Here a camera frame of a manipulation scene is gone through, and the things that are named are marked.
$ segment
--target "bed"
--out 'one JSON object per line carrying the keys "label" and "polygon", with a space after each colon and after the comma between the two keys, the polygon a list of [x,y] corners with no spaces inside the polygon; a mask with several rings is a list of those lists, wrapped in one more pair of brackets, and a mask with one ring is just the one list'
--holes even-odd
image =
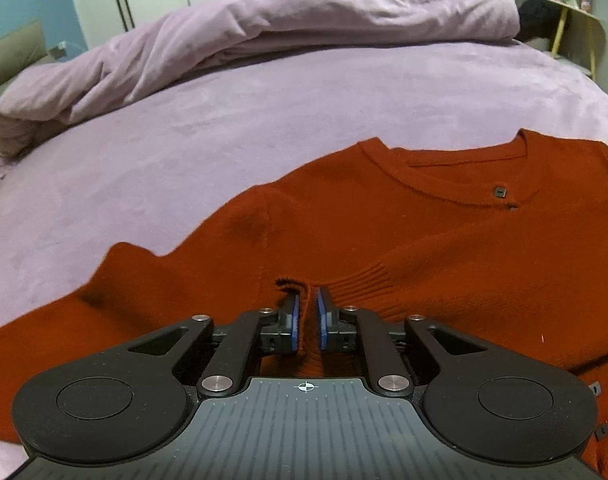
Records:
{"label": "bed", "polygon": [[[608,144],[608,96],[579,71],[510,39],[518,27],[513,0],[443,0],[447,8],[437,17],[429,12],[436,0],[411,2],[421,12],[401,36],[399,27],[395,34],[387,28],[394,6],[382,12],[381,2],[367,2],[377,15],[371,28],[355,36],[359,27],[345,25],[350,19],[326,14],[323,41],[311,39],[321,31],[302,24],[271,36],[245,21],[261,16],[272,27],[267,4],[283,8],[281,0],[253,0],[247,14],[231,7],[238,1],[182,9],[162,18],[179,24],[164,34],[163,23],[152,24],[71,64],[30,69],[4,94],[0,124],[12,142],[1,139],[0,151],[15,158],[0,157],[0,326],[81,286],[112,244],[167,253],[247,187],[358,140],[460,150],[508,142],[524,127]],[[324,12],[341,5],[332,0]],[[192,26],[190,12],[212,18],[223,10],[234,25],[228,40],[238,27],[247,35],[252,29],[258,41],[238,41],[196,62],[177,31]],[[207,26],[200,20],[197,30]],[[333,28],[342,34],[331,37]],[[166,56],[174,42],[184,65],[169,74],[149,54]],[[133,59],[144,75],[123,94],[111,87],[108,99],[96,90],[122,66],[110,56],[120,52],[123,63],[128,48],[139,53]],[[79,83],[87,75],[80,67],[96,62],[90,89],[73,91],[65,104],[66,78]],[[31,107],[29,97],[57,81],[64,81],[62,110]],[[121,79],[118,90],[127,84]],[[78,106],[93,92],[84,115]],[[50,128],[50,140],[31,145],[43,140],[35,140],[36,125],[53,118],[55,130],[66,131],[53,136]],[[26,126],[33,129],[26,133]],[[16,145],[25,137],[28,155]],[[0,442],[0,479],[24,459],[20,446]]]}

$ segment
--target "sweater cuff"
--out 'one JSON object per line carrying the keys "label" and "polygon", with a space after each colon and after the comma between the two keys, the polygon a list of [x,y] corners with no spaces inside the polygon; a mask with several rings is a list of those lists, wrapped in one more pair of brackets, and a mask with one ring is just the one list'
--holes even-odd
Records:
{"label": "sweater cuff", "polygon": [[337,306],[365,306],[392,291],[388,271],[381,263],[322,285],[328,287]]}

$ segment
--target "sweater sleeve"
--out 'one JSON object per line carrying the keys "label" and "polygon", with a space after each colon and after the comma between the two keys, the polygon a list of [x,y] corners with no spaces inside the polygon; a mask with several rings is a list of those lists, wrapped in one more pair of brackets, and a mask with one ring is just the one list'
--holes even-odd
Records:
{"label": "sweater sleeve", "polygon": [[194,314],[231,322],[256,308],[266,251],[261,187],[205,220],[167,256],[111,247],[79,290],[0,328],[0,440],[18,442],[10,406],[37,373]]}

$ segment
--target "wooden table leg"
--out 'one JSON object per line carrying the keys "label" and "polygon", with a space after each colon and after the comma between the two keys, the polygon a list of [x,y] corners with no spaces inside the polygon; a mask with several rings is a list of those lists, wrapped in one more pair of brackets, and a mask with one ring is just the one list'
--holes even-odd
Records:
{"label": "wooden table leg", "polygon": [[568,7],[562,7],[562,14],[559,16],[558,31],[555,34],[555,41],[553,41],[553,48],[550,51],[550,55],[553,58],[559,57],[559,45],[562,43],[562,36],[564,35],[564,27],[566,26],[567,15],[568,15]]}
{"label": "wooden table leg", "polygon": [[586,34],[588,37],[588,55],[591,61],[591,78],[597,81],[597,70],[595,67],[595,41],[593,39],[593,20],[586,19]]}

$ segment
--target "purple bedsheet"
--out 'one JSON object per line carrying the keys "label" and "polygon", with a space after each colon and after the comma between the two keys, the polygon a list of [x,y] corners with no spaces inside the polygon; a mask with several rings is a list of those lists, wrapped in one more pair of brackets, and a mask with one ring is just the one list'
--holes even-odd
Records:
{"label": "purple bedsheet", "polygon": [[[517,43],[334,48],[228,67],[72,127],[0,187],[0,326],[110,245],[164,254],[248,186],[378,136],[457,150],[520,127],[608,144],[608,96]],[[0,479],[24,459],[0,444]]]}

